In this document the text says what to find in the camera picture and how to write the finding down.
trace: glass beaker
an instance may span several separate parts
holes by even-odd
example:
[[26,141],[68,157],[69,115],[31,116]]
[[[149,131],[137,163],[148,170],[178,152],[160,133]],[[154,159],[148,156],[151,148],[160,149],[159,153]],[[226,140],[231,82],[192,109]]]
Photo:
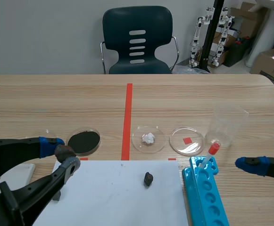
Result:
[[235,105],[216,106],[206,140],[211,143],[218,141],[221,147],[229,147],[241,125],[246,122],[248,115],[248,112]]

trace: dark green chair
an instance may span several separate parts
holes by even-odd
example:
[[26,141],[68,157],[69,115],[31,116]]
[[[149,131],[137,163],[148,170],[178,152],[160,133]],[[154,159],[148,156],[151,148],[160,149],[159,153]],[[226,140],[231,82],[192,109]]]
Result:
[[136,6],[113,8],[103,16],[104,42],[100,44],[104,73],[105,64],[102,44],[119,54],[118,62],[110,74],[171,74],[174,66],[155,57],[159,46],[170,43],[173,38],[179,58],[177,40],[172,36],[173,18],[162,6]]

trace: test tube rack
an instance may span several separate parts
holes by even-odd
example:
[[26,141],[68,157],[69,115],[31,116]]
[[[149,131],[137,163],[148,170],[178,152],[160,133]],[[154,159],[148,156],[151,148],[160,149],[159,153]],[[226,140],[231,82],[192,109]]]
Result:
[[214,179],[218,173],[216,160],[212,157],[205,168],[200,169],[204,158],[191,157],[191,167],[182,171],[193,226],[229,226]]

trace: white wall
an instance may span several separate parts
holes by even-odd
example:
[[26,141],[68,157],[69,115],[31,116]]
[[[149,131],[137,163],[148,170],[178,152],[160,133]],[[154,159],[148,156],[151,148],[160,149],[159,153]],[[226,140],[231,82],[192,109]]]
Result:
[[[226,0],[225,6],[235,6]],[[100,42],[102,16],[110,8],[160,5],[173,15],[179,62],[189,57],[196,18],[213,0],[0,0],[0,74],[103,73]],[[201,33],[202,42],[205,32]],[[157,49],[157,58],[172,65],[173,41]],[[107,68],[117,53],[105,50]]]

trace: chair backrest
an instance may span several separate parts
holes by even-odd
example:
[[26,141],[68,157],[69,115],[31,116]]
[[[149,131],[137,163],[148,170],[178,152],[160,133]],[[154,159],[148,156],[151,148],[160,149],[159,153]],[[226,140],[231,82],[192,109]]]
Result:
[[113,8],[102,23],[106,48],[116,50],[119,61],[155,58],[156,48],[168,44],[173,32],[172,15],[162,6]]

